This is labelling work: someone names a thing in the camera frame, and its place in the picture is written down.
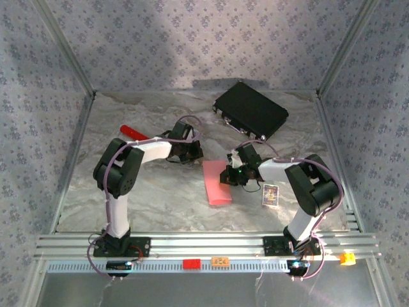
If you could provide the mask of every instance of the red marker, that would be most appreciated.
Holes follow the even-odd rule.
[[[141,134],[140,132],[136,131],[135,129],[127,125],[121,126],[121,132],[124,133],[124,135],[134,139],[135,141],[144,141],[145,139],[149,139],[144,134]]]
[[[200,270],[202,264],[200,259],[184,259],[183,270]]]

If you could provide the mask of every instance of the pink eraser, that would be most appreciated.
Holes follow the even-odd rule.
[[[230,186],[220,183],[220,173],[226,169],[226,161],[203,161],[204,184],[210,205],[231,203]]]

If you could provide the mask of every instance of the red handle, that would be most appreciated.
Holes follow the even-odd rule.
[[[149,139],[147,136],[141,134],[140,132],[127,125],[121,126],[121,132],[124,133],[124,135],[134,139],[135,141],[144,141],[145,139]]]

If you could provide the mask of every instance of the black mounting plate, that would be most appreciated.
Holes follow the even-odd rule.
[[[283,236],[263,237],[263,247],[265,256],[294,256],[303,251],[292,251],[289,240]],[[320,255],[320,243],[316,238],[311,240],[303,247],[303,250],[309,248],[313,255]]]
[[[298,267],[295,267],[293,264],[294,262],[298,262],[299,265]],[[308,261],[305,260],[287,260],[287,267],[289,268],[289,273],[287,273],[290,276],[296,276],[296,277],[302,277],[308,272],[308,267],[305,265],[308,263]]]
[[[133,248],[132,246],[138,247],[143,254],[143,257],[149,257],[149,252],[151,248],[151,238],[149,237],[129,237],[129,247],[125,250],[125,252],[120,257],[126,258],[139,258],[139,250],[137,248]],[[94,248],[94,257],[105,257],[105,258],[112,258],[118,257],[118,254],[111,253],[109,250],[104,248]]]

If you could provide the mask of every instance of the orange label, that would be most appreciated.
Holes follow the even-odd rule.
[[[229,267],[230,260],[228,257],[212,257],[212,267]]]

